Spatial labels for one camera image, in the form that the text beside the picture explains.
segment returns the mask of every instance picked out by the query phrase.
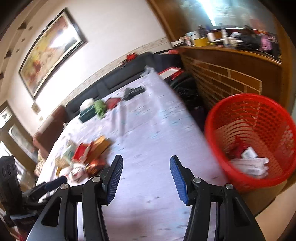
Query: red plastic basket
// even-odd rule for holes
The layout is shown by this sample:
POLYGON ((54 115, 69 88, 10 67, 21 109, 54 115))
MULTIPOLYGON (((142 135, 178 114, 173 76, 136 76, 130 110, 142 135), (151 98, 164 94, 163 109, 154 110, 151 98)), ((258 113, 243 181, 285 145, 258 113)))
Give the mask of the red plastic basket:
POLYGON ((285 181, 296 168, 296 127, 290 114, 261 95, 237 94, 218 102, 209 112, 205 136, 230 182, 240 192, 270 187, 285 181), (236 137, 268 157, 268 176, 255 179, 241 173, 226 154, 236 137))

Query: bottle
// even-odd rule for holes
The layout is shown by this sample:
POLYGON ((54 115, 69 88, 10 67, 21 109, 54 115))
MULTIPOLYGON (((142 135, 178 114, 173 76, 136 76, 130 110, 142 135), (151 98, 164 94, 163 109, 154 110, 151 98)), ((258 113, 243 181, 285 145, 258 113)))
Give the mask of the bottle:
POLYGON ((221 34, 222 34, 222 38, 223 38, 224 47, 228 47, 229 46, 229 42, 228 42, 228 34, 227 34, 226 30, 225 29, 221 29, 221 34))

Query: picture frame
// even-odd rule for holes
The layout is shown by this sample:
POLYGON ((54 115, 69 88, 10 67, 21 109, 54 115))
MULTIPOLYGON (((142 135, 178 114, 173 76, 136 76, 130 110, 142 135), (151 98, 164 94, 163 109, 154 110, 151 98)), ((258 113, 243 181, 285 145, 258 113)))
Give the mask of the picture frame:
POLYGON ((57 69, 84 43, 86 38, 82 31, 68 9, 63 9, 38 36, 19 70, 33 100, 57 69))

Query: wooden cabinet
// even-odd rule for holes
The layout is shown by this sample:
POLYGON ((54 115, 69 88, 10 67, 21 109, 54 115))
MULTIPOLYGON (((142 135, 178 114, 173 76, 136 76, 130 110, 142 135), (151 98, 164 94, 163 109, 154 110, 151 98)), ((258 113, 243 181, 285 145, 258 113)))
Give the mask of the wooden cabinet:
POLYGON ((178 50, 208 108, 238 93, 262 94, 283 104, 281 62, 259 53, 216 46, 178 50))

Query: orange box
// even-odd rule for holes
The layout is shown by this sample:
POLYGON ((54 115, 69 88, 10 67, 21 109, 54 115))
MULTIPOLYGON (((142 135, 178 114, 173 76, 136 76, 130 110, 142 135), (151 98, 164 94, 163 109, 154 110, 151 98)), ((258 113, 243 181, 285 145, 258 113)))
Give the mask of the orange box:
POLYGON ((110 146, 110 142, 104 136, 100 136, 97 140, 94 141, 90 153, 86 158, 85 164, 90 163, 93 159, 98 158, 108 146, 110 146))

